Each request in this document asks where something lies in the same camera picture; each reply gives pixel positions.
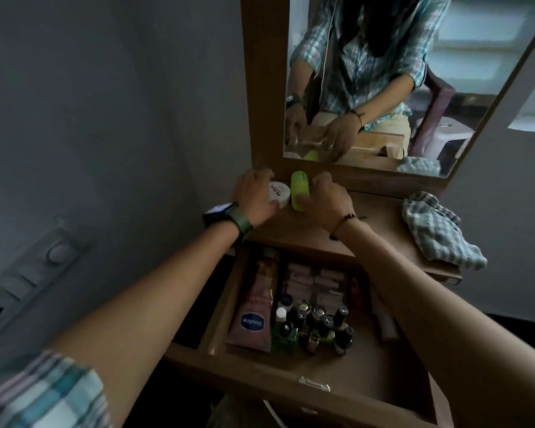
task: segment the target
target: mirror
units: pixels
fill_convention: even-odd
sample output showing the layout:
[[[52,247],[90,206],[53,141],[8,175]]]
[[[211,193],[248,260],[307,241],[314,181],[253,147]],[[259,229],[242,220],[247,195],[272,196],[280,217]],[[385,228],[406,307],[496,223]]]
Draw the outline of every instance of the mirror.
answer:
[[[535,0],[290,0],[284,157],[447,177]]]

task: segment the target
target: shirt sleeve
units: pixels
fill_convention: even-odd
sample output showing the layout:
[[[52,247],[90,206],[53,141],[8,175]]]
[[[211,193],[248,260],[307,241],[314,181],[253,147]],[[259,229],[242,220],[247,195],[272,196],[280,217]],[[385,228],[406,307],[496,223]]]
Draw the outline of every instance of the shirt sleeve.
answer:
[[[95,371],[49,351],[0,385],[0,428],[111,426]]]
[[[332,27],[335,0],[321,0],[317,12],[309,24],[307,33],[301,43],[294,49],[290,65],[297,59],[304,59],[319,74],[325,51],[327,50],[328,33]]]
[[[419,8],[408,30],[406,45],[400,50],[393,77],[405,73],[420,87],[426,76],[426,56],[436,41],[436,32],[442,24],[451,0],[427,0]]]

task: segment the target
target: plastic stool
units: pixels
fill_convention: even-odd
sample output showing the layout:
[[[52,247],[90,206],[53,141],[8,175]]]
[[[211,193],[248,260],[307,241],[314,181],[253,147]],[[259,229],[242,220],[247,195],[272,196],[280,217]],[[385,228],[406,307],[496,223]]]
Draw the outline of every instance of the plastic stool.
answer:
[[[412,136],[416,134],[416,129],[421,125],[423,118],[418,119],[416,122],[416,127]],[[466,146],[470,142],[473,136],[473,129],[468,128],[465,124],[458,122],[457,120],[451,119],[450,117],[442,117],[438,123],[438,127],[432,134],[432,139],[426,145],[426,149],[422,154],[423,158],[430,160],[438,160],[438,156],[446,143],[454,140],[465,140],[460,150],[457,151],[455,158],[458,159],[464,152]]]

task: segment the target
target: watch screen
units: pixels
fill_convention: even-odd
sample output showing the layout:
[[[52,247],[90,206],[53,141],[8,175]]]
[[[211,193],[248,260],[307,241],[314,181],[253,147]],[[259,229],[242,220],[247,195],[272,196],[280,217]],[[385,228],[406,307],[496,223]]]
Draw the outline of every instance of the watch screen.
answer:
[[[227,204],[221,204],[221,205],[217,205],[217,206],[214,206],[213,208],[211,208],[210,210],[208,210],[206,212],[206,215],[209,215],[211,213],[220,213],[220,212],[223,212],[224,210],[226,210],[227,208],[229,208],[229,206],[231,206],[232,203],[229,202]]]

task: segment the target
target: open drawer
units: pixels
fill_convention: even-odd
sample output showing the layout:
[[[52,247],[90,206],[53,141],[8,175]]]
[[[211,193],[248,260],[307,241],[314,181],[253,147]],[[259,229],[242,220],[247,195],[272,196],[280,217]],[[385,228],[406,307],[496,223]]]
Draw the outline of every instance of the open drawer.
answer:
[[[172,344],[165,357],[195,381],[235,396],[266,399],[287,409],[316,414],[334,424],[425,427],[435,424],[428,373],[407,340],[383,343],[368,303],[350,309],[353,346],[338,356],[322,345],[315,355],[298,348],[293,355],[263,353],[224,344],[237,304],[251,282],[256,246],[238,250],[235,265],[198,350]],[[280,251],[282,261],[345,272],[332,259],[306,258]]]

